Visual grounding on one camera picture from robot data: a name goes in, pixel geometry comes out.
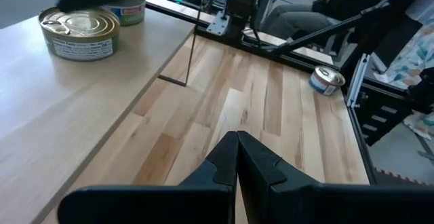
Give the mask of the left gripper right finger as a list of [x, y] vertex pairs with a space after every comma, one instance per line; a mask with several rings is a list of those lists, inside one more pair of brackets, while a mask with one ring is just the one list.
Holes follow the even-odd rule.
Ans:
[[247, 132], [237, 136], [249, 224], [434, 224], [433, 187], [320, 183]]

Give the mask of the person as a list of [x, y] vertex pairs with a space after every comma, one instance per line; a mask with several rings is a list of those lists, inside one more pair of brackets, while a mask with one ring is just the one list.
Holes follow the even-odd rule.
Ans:
[[297, 32], [314, 33], [333, 26], [361, 11], [376, 5], [380, 0], [316, 0], [312, 3], [279, 5], [261, 26], [263, 33], [289, 39]]

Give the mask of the silver can red blue label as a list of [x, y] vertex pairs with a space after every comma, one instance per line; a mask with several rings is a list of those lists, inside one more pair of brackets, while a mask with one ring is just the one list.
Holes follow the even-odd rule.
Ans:
[[324, 96], [333, 95], [345, 83], [346, 79], [341, 73], [326, 66], [316, 66], [309, 78], [312, 89]]

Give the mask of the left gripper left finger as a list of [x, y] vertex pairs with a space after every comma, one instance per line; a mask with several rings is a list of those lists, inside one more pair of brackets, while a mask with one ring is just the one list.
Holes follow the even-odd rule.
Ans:
[[176, 186], [89, 186], [66, 195], [59, 224], [235, 224], [236, 132]]

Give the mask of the teal white patterned cloth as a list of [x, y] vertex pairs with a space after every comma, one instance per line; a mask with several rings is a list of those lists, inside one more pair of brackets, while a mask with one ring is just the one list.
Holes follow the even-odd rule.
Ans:
[[[374, 76], [378, 81], [407, 89], [420, 83], [420, 74], [428, 68], [434, 68], [434, 17], [427, 20], [383, 74]], [[434, 138], [434, 111], [429, 114], [415, 111], [403, 123], [429, 141]]]

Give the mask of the silver can green white label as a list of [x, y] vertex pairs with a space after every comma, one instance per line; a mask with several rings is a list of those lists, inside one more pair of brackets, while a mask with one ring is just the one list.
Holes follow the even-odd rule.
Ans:
[[121, 26], [131, 26], [144, 21], [145, 0], [121, 0], [103, 5], [102, 8], [118, 17]]

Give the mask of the gold can dark green label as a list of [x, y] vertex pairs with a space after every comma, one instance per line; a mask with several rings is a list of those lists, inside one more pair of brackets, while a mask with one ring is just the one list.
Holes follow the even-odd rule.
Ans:
[[93, 62], [119, 49], [121, 25], [108, 10], [98, 7], [64, 13], [51, 7], [40, 12], [38, 22], [48, 50], [63, 59]]

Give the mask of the wooden shelf black metal legs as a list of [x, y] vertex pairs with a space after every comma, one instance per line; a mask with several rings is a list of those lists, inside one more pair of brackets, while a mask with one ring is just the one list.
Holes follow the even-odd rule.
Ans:
[[193, 28], [147, 10], [97, 62], [53, 55], [36, 18], [0, 30], [0, 224], [30, 224], [50, 211]]

